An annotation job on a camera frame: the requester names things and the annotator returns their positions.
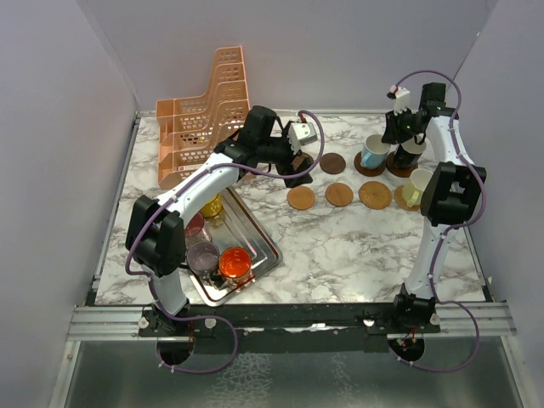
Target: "black cup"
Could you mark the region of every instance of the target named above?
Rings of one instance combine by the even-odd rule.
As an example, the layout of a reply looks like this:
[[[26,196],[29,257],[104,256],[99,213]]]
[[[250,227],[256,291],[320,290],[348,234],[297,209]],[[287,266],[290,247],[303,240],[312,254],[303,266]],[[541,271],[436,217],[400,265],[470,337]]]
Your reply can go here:
[[[397,150],[394,152],[394,166],[403,169],[412,168],[416,165],[426,148],[426,142],[417,144],[414,139],[399,144],[399,147],[397,147]]]

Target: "yellow cup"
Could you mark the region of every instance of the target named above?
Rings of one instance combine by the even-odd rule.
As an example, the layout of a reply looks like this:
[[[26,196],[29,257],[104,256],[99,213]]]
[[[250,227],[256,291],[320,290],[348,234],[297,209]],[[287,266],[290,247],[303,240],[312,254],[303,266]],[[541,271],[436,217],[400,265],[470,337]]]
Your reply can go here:
[[[221,203],[221,195],[217,194],[210,201],[208,201],[203,208],[201,208],[200,213],[204,217],[215,217],[219,214],[221,208],[223,208],[223,204]]]
[[[433,172],[424,168],[418,168],[411,172],[408,183],[402,188],[402,198],[408,207],[419,206],[422,203],[423,191],[431,181]]]

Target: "dish rack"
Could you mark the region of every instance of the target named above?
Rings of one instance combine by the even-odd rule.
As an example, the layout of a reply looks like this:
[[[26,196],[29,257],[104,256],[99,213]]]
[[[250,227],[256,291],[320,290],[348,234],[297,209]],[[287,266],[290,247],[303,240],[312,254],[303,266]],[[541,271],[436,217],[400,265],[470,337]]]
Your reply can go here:
[[[241,128],[248,112],[241,47],[219,48],[203,95],[156,103],[160,128],[157,181],[161,189],[169,190],[189,177],[218,142]]]

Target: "round coaster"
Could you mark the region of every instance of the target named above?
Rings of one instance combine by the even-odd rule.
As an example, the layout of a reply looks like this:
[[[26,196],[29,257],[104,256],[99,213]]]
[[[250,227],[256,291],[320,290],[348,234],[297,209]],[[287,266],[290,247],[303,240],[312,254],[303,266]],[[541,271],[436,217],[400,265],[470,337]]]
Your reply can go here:
[[[384,183],[369,181],[360,186],[359,198],[373,210],[383,210],[391,204],[391,190]]]
[[[346,168],[346,161],[337,153],[327,153],[320,160],[321,170],[329,174],[339,174]]]
[[[363,176],[367,177],[376,177],[382,174],[385,171],[385,161],[383,161],[382,164],[380,164],[379,167],[376,168],[366,168],[361,166],[360,164],[360,152],[357,153],[354,159],[354,166],[355,170],[357,170],[359,173],[361,173]]]
[[[421,208],[421,206],[414,206],[414,207],[408,207],[408,205],[406,204],[406,201],[404,198],[402,198],[402,188],[404,186],[401,185],[399,187],[397,187],[397,190],[394,191],[394,200],[395,202],[399,205],[400,208],[402,208],[403,210],[406,210],[406,211],[419,211],[419,209]]]
[[[308,210],[315,203],[314,192],[306,186],[299,185],[287,193],[287,202],[297,210]]]
[[[309,164],[314,162],[314,158],[312,156],[310,156],[308,153],[303,153],[302,155],[295,157],[295,160],[292,161],[292,166],[295,167],[295,170],[297,170],[298,166],[303,163],[304,159],[309,159]]]
[[[354,199],[354,192],[344,183],[333,183],[326,188],[325,197],[334,207],[346,207]]]
[[[410,177],[411,172],[417,169],[417,163],[410,168],[397,168],[394,166],[394,152],[389,153],[388,158],[385,161],[387,163],[388,170],[395,176],[403,179]]]

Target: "orange cup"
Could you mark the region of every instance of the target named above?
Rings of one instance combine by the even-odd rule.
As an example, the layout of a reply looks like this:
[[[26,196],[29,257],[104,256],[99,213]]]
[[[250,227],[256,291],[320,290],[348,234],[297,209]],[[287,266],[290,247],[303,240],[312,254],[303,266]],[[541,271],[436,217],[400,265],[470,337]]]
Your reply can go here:
[[[252,276],[252,257],[244,248],[229,248],[219,257],[219,273],[231,284],[240,286]]]

